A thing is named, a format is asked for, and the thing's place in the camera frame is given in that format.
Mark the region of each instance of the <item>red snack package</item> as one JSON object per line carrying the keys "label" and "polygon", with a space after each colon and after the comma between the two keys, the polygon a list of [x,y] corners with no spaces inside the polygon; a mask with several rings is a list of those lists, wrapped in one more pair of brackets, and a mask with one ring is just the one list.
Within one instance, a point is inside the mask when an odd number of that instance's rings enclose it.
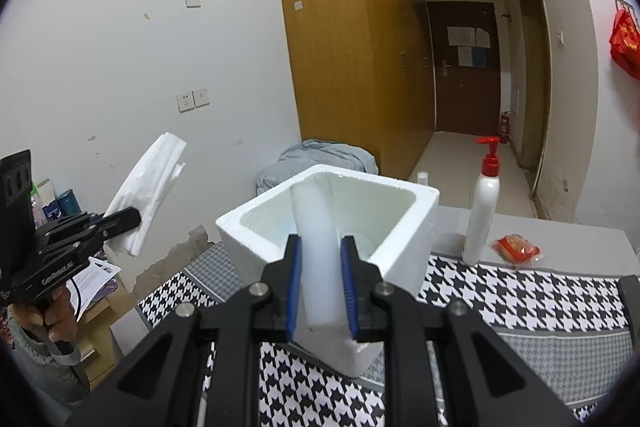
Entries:
{"label": "red snack package", "polygon": [[494,241],[492,247],[505,261],[509,261],[516,266],[528,263],[540,255],[540,248],[532,245],[517,233],[505,235],[498,241]]}

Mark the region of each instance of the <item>doorway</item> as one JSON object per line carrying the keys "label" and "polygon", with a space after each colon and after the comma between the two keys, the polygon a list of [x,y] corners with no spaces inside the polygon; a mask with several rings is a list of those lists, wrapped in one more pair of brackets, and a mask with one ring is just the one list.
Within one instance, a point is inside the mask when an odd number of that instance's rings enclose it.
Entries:
{"label": "doorway", "polygon": [[524,131],[518,162],[534,198],[542,167],[551,106],[551,50],[544,1],[520,0],[520,12],[527,78]]}
{"label": "doorway", "polygon": [[428,2],[436,71],[436,129],[495,136],[500,51],[487,2]]}

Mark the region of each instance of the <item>small white bottle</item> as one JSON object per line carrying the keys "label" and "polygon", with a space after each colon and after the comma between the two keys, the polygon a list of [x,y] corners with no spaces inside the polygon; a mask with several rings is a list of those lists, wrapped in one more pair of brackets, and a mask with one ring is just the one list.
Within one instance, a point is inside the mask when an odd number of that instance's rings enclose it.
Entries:
{"label": "small white bottle", "polygon": [[483,137],[478,143],[489,144],[489,154],[482,160],[482,172],[476,182],[474,201],[471,206],[469,224],[466,227],[465,248],[462,252],[462,261],[469,266],[477,264],[482,249],[486,245],[489,236],[491,222],[494,220],[495,205],[500,195],[500,159],[496,155],[498,149],[498,137]]}
{"label": "small white bottle", "polygon": [[416,181],[418,185],[424,185],[425,187],[428,187],[429,175],[425,171],[420,171],[416,176]]}

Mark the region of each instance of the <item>metal bolt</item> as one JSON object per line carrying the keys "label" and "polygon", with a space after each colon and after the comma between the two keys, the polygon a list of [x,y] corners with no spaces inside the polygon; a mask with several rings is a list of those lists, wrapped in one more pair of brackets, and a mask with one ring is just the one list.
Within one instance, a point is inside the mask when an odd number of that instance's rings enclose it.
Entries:
{"label": "metal bolt", "polygon": [[388,282],[379,282],[376,284],[376,293],[384,297],[388,297],[394,292],[395,288]]}
{"label": "metal bolt", "polygon": [[191,317],[191,315],[193,315],[195,311],[196,306],[194,306],[190,302],[183,302],[175,307],[175,314],[178,315],[178,317],[182,317],[184,319],[187,317]]}
{"label": "metal bolt", "polygon": [[469,311],[469,306],[466,305],[465,301],[453,301],[449,305],[449,311],[458,317],[462,317]]}
{"label": "metal bolt", "polygon": [[249,293],[254,297],[262,297],[263,295],[267,295],[269,292],[269,285],[264,282],[254,282],[251,286],[249,286]]}

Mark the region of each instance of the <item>wooden wardrobe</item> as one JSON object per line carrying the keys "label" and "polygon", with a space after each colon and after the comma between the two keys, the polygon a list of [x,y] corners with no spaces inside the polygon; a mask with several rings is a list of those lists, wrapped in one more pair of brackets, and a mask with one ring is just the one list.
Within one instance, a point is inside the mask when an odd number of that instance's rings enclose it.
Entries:
{"label": "wooden wardrobe", "polygon": [[434,129],[425,0],[282,0],[300,131],[407,179]]}

